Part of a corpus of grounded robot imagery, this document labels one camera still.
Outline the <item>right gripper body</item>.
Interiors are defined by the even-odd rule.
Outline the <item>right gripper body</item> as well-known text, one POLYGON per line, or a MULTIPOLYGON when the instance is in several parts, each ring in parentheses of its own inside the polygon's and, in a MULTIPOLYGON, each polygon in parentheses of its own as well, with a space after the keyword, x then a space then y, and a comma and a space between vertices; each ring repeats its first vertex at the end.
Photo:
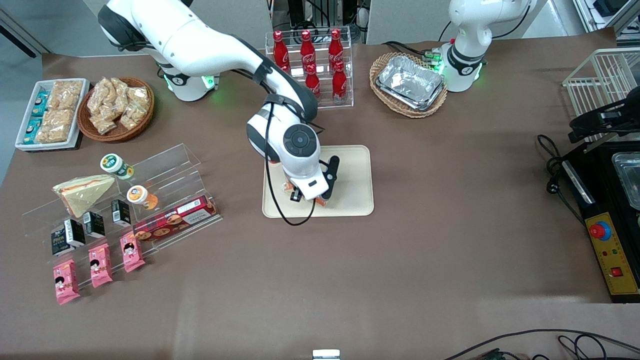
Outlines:
POLYGON ((329 183, 323 173, 324 165, 315 165, 309 174, 295 174, 292 170, 284 168, 285 177, 302 193, 307 200, 315 199, 329 190, 329 183))

